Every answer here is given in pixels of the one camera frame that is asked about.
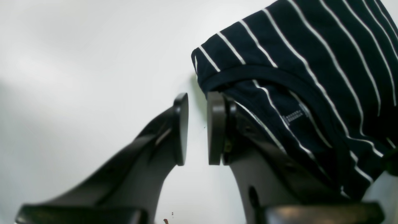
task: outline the white floor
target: white floor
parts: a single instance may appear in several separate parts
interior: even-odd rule
[[[190,55],[272,2],[0,0],[0,224],[78,184],[180,92],[190,100],[187,160],[167,177],[155,222],[244,224],[232,172],[207,165],[206,101]],[[396,0],[383,2],[398,22]],[[380,178],[367,196],[390,220],[394,186]]]

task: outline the dark fabric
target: dark fabric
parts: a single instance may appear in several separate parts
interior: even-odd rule
[[[398,136],[397,32],[379,0],[278,0],[192,61],[205,94],[232,96],[281,150],[361,199]]]

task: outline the white stripe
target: white stripe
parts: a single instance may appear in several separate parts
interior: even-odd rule
[[[221,37],[221,39],[228,45],[228,47],[232,50],[232,52],[235,54],[235,56],[240,60],[240,62],[242,63],[242,65],[245,65],[246,62],[245,60],[243,60],[243,58],[240,56],[240,54],[236,51],[236,49],[234,48],[234,46],[232,46],[232,44],[229,42],[229,40],[220,32],[217,33],[218,36]]]
[[[388,62],[386,60],[386,57],[384,56],[383,51],[380,48],[380,45],[378,44],[378,41],[376,40],[376,37],[374,36],[373,32],[369,29],[369,27],[358,17],[358,15],[352,10],[352,8],[349,6],[349,4],[346,2],[346,0],[343,0],[345,6],[348,8],[348,10],[351,12],[351,14],[358,20],[358,22],[368,31],[368,33],[371,35],[373,42],[376,44],[376,47],[384,61],[384,64],[386,65],[386,68],[388,70],[388,73],[390,75],[390,81],[391,81],[391,85],[392,85],[392,97],[394,100],[394,106],[396,106],[396,97],[395,97],[395,84],[394,84],[394,80],[392,78],[392,74],[391,74],[391,69],[390,66],[388,65]]]
[[[196,59],[196,55],[195,55],[195,72],[196,74],[198,74],[198,60]]]
[[[216,69],[217,72],[220,72],[221,70],[217,67],[216,63],[211,59],[211,57],[207,54],[207,52],[203,49],[202,46],[199,46],[199,49],[202,51],[202,53],[205,55],[207,60],[210,62],[210,64]]]
[[[354,169],[361,174],[365,179],[367,179],[371,184],[373,184],[373,179],[367,175],[365,172],[363,172],[359,167],[358,167],[358,157],[352,152],[349,152],[351,155],[351,158],[355,161],[355,167]]]
[[[395,146],[394,142],[392,142],[390,138],[386,138],[386,139],[387,139],[388,143],[390,143],[390,145],[392,146],[393,149],[397,148]]]
[[[384,27],[380,24],[380,22],[377,20],[377,18],[373,15],[372,11],[369,9],[368,4],[366,4],[366,2],[364,0],[362,0],[363,4],[365,5],[366,9],[368,10],[369,14],[372,16],[373,20],[378,24],[378,26],[380,27],[380,29],[383,31],[384,35],[386,36],[386,38],[388,39],[388,41],[390,42],[391,48],[394,51],[394,55],[397,58],[398,61],[398,55],[397,52],[395,51],[395,47],[392,44],[392,41],[390,39],[390,36],[387,34],[386,30],[384,29]]]
[[[268,90],[267,90],[265,87],[261,87],[261,86],[258,84],[257,80],[253,80],[253,83],[254,83],[254,85],[255,85],[257,88],[262,89],[262,90],[266,93],[267,98],[268,98],[268,101],[269,101],[269,104],[272,106],[272,108],[273,108],[273,109],[275,110],[275,112],[278,114],[279,118],[281,119],[281,121],[282,121],[283,124],[285,125],[285,128],[290,132],[290,134],[293,136],[293,138],[297,141],[299,147],[300,147],[302,150],[304,150],[304,151],[307,153],[308,157],[310,157],[310,159],[312,159],[312,160],[316,163],[316,165],[318,166],[318,169],[319,169],[326,177],[330,178],[329,175],[326,173],[326,171],[325,171],[325,170],[321,167],[321,165],[318,163],[318,161],[316,160],[314,154],[313,154],[309,149],[305,148],[305,147],[300,143],[299,139],[295,136],[295,134],[292,132],[292,130],[290,130],[289,125],[287,125],[287,123],[286,123],[285,120],[282,118],[281,114],[279,113],[278,109],[277,109],[277,108],[275,107],[275,105],[273,104],[272,99],[271,99],[271,96],[269,95]]]
[[[344,187],[343,187],[343,186],[340,188],[340,194],[343,195],[343,196],[346,197],[346,198],[350,198],[350,197],[344,192]]]
[[[312,116],[311,111],[308,109],[307,105],[305,105],[294,92],[292,92],[290,90],[289,90],[289,92],[298,101],[298,103],[301,104],[304,107],[304,109],[306,110],[305,112],[308,114],[308,118],[310,119],[312,126],[314,127],[319,138],[325,143],[326,146],[328,146],[329,148],[333,148],[332,145],[330,145],[330,143],[326,140],[325,136],[322,134],[322,132],[318,128],[318,125],[316,124],[315,119]]]
[[[239,21],[246,29],[246,31],[249,33],[250,37],[254,40],[256,46],[258,47],[258,49],[260,49],[261,52],[263,52],[265,54],[265,56],[268,58],[269,62],[272,64],[272,66],[274,68],[277,68],[278,66],[275,64],[275,62],[272,60],[272,58],[270,57],[270,55],[268,54],[268,52],[260,45],[260,43],[258,42],[258,39],[256,38],[256,36],[253,34],[253,32],[250,30],[249,26],[245,23],[245,21],[240,20]]]
[[[337,119],[340,121],[340,124],[341,124],[341,126],[342,126],[342,128],[343,128],[343,130],[344,130],[344,132],[345,132],[345,136],[346,136],[347,138],[349,138],[349,139],[352,139],[352,140],[364,141],[364,142],[369,143],[369,144],[372,146],[373,152],[375,152],[378,156],[382,157],[383,154],[380,153],[379,151],[377,151],[377,150],[375,149],[375,146],[374,146],[374,144],[373,144],[371,141],[361,140],[361,139],[354,139],[354,138],[351,138],[351,137],[349,136],[348,129],[347,129],[347,127],[345,126],[345,124],[344,124],[342,118],[340,117],[340,114],[339,114],[339,112],[337,111],[336,106],[334,105],[334,103],[333,103],[333,101],[330,99],[330,97],[328,96],[328,94],[327,94],[325,88],[319,83],[318,78],[316,77],[316,75],[314,74],[314,72],[311,70],[311,68],[310,68],[310,66],[309,66],[309,64],[308,64],[308,62],[307,62],[307,60],[306,60],[303,56],[301,56],[301,55],[296,51],[296,49],[294,49],[293,46],[289,43],[289,41],[286,39],[286,37],[283,35],[283,33],[281,32],[281,30],[279,29],[278,25],[275,23],[275,20],[272,18],[272,16],[271,16],[271,14],[269,13],[269,11],[268,11],[267,9],[263,9],[263,12],[267,15],[267,17],[269,18],[269,20],[270,20],[272,26],[275,28],[276,32],[279,34],[279,36],[281,37],[281,39],[283,40],[283,42],[285,43],[285,45],[286,45],[286,46],[290,49],[290,51],[292,51],[292,53],[293,53],[298,59],[300,59],[300,60],[302,61],[302,63],[304,64],[304,66],[305,66],[305,68],[306,68],[308,74],[311,76],[311,78],[312,78],[312,79],[314,80],[314,82],[315,82],[315,85],[319,88],[319,90],[322,92],[323,96],[324,96],[324,97],[326,98],[326,100],[329,102],[329,105],[331,106],[331,108],[332,108],[334,114],[336,115]]]
[[[395,32],[394,27],[391,25],[390,21],[388,20],[387,16],[384,14],[384,12],[381,10],[381,8],[380,8],[380,6],[379,6],[379,4],[377,3],[376,0],[375,0],[375,4],[377,5],[378,9],[380,10],[380,13],[384,16],[384,19],[386,19],[386,21],[387,21],[388,24],[390,25],[390,28],[392,29],[392,32],[394,32],[395,38],[397,38],[397,41],[398,41],[398,35],[397,35],[397,33]]]
[[[355,39],[353,38],[353,36],[350,34],[350,32],[348,32],[348,30],[345,28],[345,26],[341,23],[340,19],[335,15],[335,13],[333,13],[333,11],[328,8],[328,6],[325,4],[325,2],[323,0],[320,0],[322,6],[330,13],[330,15],[334,18],[334,20],[337,22],[337,24],[339,25],[339,27],[344,31],[344,33],[347,35],[347,37],[350,39],[351,43],[354,45],[355,49],[357,50],[357,53],[359,55],[359,57],[361,58],[362,64],[366,70],[366,73],[368,74],[373,88],[375,89],[376,92],[376,97],[377,97],[377,102],[378,102],[378,112],[377,112],[377,116],[380,116],[380,109],[381,109],[381,99],[380,99],[380,94],[378,92],[377,89],[377,85],[375,82],[375,79],[373,78],[373,75],[368,67],[368,64],[366,63],[365,57],[363,56],[363,53],[361,51],[361,49],[359,48],[357,42],[355,41]]]
[[[240,104],[239,102],[235,101],[240,107],[242,107],[250,116],[252,116],[252,118],[254,120],[257,121],[257,123],[263,127],[265,129],[265,131],[268,133],[268,135],[271,137],[271,139],[275,142],[275,144],[278,146],[278,148],[280,150],[282,150],[282,152],[284,152],[284,154],[286,153],[285,148],[283,147],[283,145],[281,144],[281,142],[275,137],[275,135],[269,130],[269,128],[255,115],[253,114],[250,110],[248,110],[246,107],[244,107],[242,104]]]
[[[347,78],[347,75],[345,74],[345,72],[343,71],[343,69],[341,68],[340,64],[338,63],[336,56],[334,55],[332,49],[330,48],[329,44],[325,41],[325,39],[308,23],[307,19],[305,18],[305,16],[303,15],[303,13],[301,12],[300,8],[296,5],[296,3],[294,3],[292,0],[288,0],[290,2],[290,4],[292,4],[293,8],[296,10],[296,12],[299,14],[299,17],[301,19],[301,21],[304,23],[304,25],[314,34],[314,36],[316,36],[316,38],[318,38],[318,40],[322,43],[322,45],[326,48],[326,50],[328,51],[333,64],[335,66],[335,68],[337,69],[337,71],[340,73],[341,77],[343,78],[345,84],[347,85],[348,89],[350,90],[352,96],[354,97],[355,103],[357,104],[357,108],[359,111],[359,115],[361,118],[361,123],[359,125],[359,132],[361,133],[362,136],[365,136],[362,132],[362,127],[363,127],[363,110],[362,110],[362,106],[361,106],[361,102],[359,101],[359,98],[357,96],[357,94],[355,93],[354,88],[351,86],[350,81]],[[380,96],[378,95],[378,90],[376,87],[376,84],[374,84],[375,87],[375,91],[376,91],[376,95],[378,96],[378,99],[380,99]]]

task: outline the navy striped shirt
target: navy striped shirt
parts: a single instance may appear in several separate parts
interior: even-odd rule
[[[379,0],[278,0],[195,49],[269,141],[359,200],[398,141],[398,30]]]

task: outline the white background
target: white background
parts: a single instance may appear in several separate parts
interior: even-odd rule
[[[180,92],[189,94],[186,165],[164,182],[155,222],[244,224],[232,172],[207,165],[206,100],[190,55],[272,2],[0,0],[0,224],[89,176]],[[383,2],[398,22],[396,0]],[[367,196],[382,199],[390,220],[394,186],[382,177]]]

